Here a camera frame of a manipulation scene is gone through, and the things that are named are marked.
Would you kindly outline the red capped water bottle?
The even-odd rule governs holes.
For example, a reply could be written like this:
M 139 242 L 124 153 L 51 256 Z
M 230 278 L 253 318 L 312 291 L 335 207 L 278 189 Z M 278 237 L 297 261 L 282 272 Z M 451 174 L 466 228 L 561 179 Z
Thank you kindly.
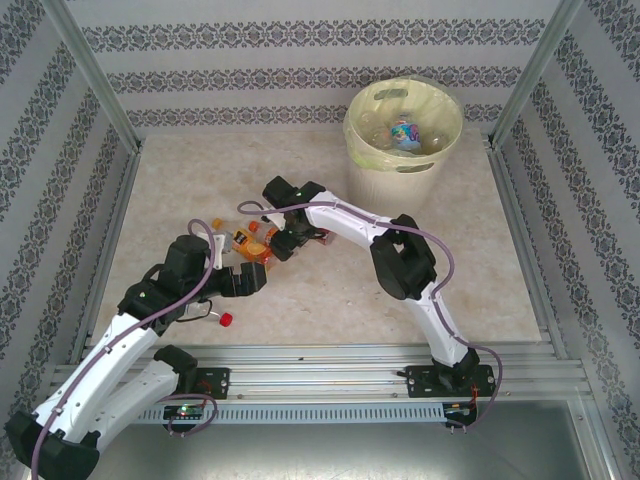
M 233 315 L 220 309 L 213 300 L 191 303 L 185 310 L 185 315 L 177 320 L 178 323 L 197 321 L 213 321 L 222 327 L 229 327 L 233 322 Z

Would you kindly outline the blue capped water bottle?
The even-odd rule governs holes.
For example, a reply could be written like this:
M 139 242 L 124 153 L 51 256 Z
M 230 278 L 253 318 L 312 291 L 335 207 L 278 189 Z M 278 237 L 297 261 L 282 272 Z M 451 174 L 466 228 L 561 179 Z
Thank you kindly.
M 400 151 L 420 152 L 421 139 L 418 125 L 407 117 L 397 118 L 391 128 L 392 146 Z

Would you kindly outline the pale yellow bin liner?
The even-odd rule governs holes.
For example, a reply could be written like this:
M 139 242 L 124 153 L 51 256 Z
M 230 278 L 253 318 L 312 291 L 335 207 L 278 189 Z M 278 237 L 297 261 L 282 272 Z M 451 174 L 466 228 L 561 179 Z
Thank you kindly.
M 407 117 L 421 132 L 438 129 L 450 138 L 448 147 L 433 155 L 412 153 L 392 146 L 390 128 Z M 361 90 L 348 107 L 343 132 L 348 154 L 361 168 L 378 172 L 425 171 L 449 154 L 462 133 L 464 110 L 444 86 L 419 75 L 404 75 L 375 82 Z

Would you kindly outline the aluminium side rail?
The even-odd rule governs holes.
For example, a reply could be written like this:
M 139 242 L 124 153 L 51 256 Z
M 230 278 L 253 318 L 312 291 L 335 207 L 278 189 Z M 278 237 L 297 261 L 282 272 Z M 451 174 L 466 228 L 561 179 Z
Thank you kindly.
M 97 257 L 97 263 L 89 282 L 89 289 L 80 311 L 80 323 L 75 332 L 71 349 L 68 351 L 67 364 L 75 364 L 81 359 L 87 341 L 93 335 L 141 155 L 142 150 L 131 154 L 127 166 L 122 172 L 109 216 L 107 230 L 103 237 L 102 248 Z
M 556 357 L 567 360 L 570 355 L 565 348 L 552 301 L 545 287 L 525 217 L 520 208 L 507 166 L 501 152 L 492 147 L 489 142 L 485 143 L 485 150 L 539 329 L 548 333 Z

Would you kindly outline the aluminium frame post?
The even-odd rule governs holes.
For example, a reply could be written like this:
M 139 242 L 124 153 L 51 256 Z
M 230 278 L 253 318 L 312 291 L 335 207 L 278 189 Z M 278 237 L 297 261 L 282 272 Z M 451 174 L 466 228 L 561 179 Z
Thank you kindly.
M 568 406 L 590 480 L 622 480 L 595 401 L 578 397 Z
M 39 0 L 129 153 L 141 140 L 65 0 Z
M 554 51 L 583 4 L 584 0 L 559 0 L 512 94 L 488 135 L 489 145 L 493 149 L 497 149 L 504 143 L 528 101 L 529 95 L 552 59 Z

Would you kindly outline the grey metal sheet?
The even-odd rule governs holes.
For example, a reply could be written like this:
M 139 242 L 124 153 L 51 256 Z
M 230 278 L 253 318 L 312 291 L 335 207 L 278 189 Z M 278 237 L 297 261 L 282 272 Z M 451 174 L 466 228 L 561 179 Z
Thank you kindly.
M 134 426 L 90 480 L 610 480 L 574 434 L 434 424 L 222 425 L 185 439 Z

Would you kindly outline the cream plastic bin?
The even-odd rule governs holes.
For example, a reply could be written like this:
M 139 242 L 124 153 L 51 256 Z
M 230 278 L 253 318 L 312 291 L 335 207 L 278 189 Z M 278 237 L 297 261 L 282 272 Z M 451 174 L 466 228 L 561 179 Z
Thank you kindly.
M 417 173 L 367 170 L 356 165 L 347 150 L 349 201 L 360 208 L 385 216 L 417 213 L 425 204 L 430 190 L 440 176 L 440 171 L 455 151 L 459 140 L 444 159 L 432 168 Z

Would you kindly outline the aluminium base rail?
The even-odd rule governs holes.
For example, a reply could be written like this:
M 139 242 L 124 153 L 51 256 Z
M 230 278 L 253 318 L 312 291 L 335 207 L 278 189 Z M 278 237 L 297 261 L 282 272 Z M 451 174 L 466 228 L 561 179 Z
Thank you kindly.
M 583 363 L 560 358 L 547 338 L 492 348 L 493 355 L 483 353 L 480 359 L 504 369 L 501 400 L 565 400 L 592 394 Z M 425 344 L 188 345 L 184 349 L 203 367 L 229 369 L 232 402 L 405 399 L 407 383 L 399 371 L 431 361 Z

